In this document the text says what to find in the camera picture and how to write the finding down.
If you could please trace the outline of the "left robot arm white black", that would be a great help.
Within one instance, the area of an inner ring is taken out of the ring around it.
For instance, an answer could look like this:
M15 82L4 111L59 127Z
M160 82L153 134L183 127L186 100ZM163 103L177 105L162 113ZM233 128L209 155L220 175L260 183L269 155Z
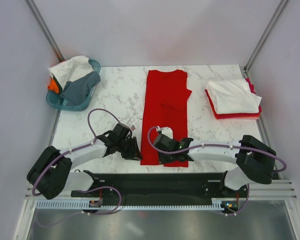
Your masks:
M96 135L93 140L74 148L60 150L48 146L29 170L26 179L47 200L54 199L62 191L84 192L89 197L100 191L95 173L89 170L71 172L72 169L94 159L120 153L125 160L143 159L137 138L123 123L117 123L112 130Z

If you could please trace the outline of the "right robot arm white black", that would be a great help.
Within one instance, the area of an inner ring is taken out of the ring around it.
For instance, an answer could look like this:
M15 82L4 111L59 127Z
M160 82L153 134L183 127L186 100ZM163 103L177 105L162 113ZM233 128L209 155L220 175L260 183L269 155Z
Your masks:
M232 196L249 183L270 185L273 180L276 152L251 135L241 140L208 142L193 138L177 141L159 134L153 141L163 164L174 161L219 161L235 164L226 170L219 184L219 191L225 197Z

